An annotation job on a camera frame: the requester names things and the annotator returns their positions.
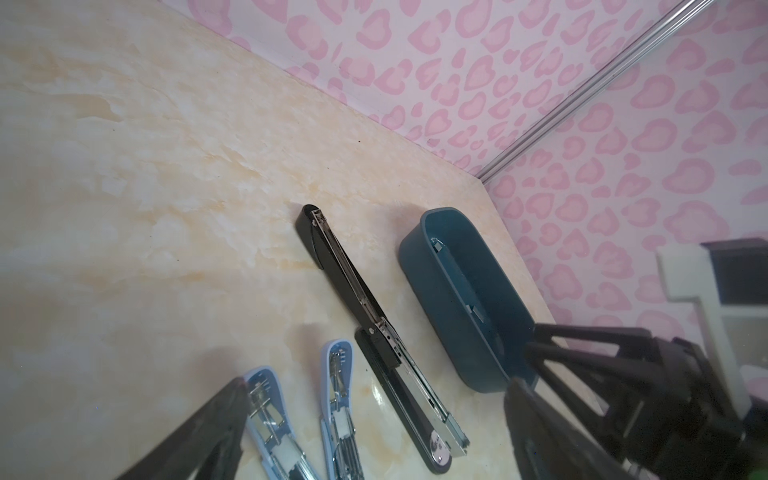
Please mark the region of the black stapler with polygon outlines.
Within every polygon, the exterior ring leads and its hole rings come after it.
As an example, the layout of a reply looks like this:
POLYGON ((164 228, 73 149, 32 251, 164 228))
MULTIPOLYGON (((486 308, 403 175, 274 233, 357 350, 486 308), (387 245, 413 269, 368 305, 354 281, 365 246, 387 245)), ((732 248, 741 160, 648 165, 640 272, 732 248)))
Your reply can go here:
POLYGON ((297 233, 358 323, 355 340, 424 460, 436 475, 467 454, 470 441, 444 406, 333 233, 322 210, 302 207, 297 233))

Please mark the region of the light blue mini stapler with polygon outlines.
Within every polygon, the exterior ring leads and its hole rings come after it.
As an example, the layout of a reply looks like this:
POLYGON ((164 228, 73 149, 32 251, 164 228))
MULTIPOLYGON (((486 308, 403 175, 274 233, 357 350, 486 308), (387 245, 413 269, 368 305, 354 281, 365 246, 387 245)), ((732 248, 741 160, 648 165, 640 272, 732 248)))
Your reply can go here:
POLYGON ((329 479, 364 478, 351 414, 353 360, 348 340, 333 340, 324 346, 320 425, 329 479))
POLYGON ((246 429, 269 479, 320 479, 298 444, 284 402, 280 381, 269 366, 244 375, 250 413, 246 429))

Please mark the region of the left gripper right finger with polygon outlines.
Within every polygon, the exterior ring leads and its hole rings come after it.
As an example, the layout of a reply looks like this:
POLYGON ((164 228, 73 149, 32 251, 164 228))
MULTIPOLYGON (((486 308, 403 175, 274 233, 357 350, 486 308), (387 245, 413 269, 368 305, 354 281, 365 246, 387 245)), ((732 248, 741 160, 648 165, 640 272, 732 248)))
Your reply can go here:
POLYGON ((511 381, 504 396, 504 412, 522 479, 632 477, 525 381, 511 381))

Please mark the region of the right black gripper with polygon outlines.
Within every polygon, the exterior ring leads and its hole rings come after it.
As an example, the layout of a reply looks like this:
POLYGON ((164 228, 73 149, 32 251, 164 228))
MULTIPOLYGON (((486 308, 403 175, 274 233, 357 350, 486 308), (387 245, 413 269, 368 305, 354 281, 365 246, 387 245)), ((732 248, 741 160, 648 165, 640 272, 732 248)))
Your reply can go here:
POLYGON ((524 355, 613 460, 661 479, 766 478, 766 401, 748 397, 738 412, 698 345, 539 325, 524 355))

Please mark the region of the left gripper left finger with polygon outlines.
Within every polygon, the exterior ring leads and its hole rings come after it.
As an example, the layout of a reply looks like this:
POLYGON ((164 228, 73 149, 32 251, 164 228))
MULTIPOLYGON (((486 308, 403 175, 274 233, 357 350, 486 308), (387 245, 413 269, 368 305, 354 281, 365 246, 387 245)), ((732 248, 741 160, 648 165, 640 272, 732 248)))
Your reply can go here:
POLYGON ((236 377, 120 477, 233 479, 249 413, 246 381, 236 377))

